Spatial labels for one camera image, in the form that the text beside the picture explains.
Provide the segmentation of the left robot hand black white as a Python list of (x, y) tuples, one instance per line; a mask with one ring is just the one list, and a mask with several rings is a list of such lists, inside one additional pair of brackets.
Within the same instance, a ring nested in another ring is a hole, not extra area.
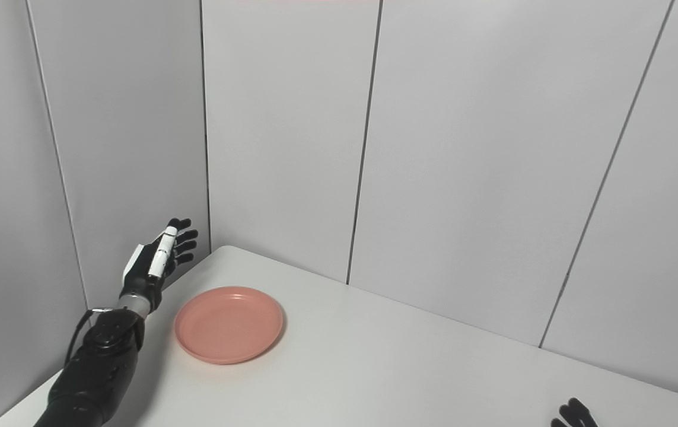
[(147, 245), (138, 245), (123, 271), (123, 286), (117, 308), (128, 309), (141, 318), (159, 308), (166, 279), (180, 265), (195, 259), (199, 232), (189, 218), (173, 218)]

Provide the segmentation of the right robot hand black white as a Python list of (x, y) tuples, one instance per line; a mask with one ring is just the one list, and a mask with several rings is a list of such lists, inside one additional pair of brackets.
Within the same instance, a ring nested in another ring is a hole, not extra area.
[(551, 427), (597, 427), (597, 422), (590, 410), (575, 397), (561, 405), (558, 413), (559, 417), (551, 420)]

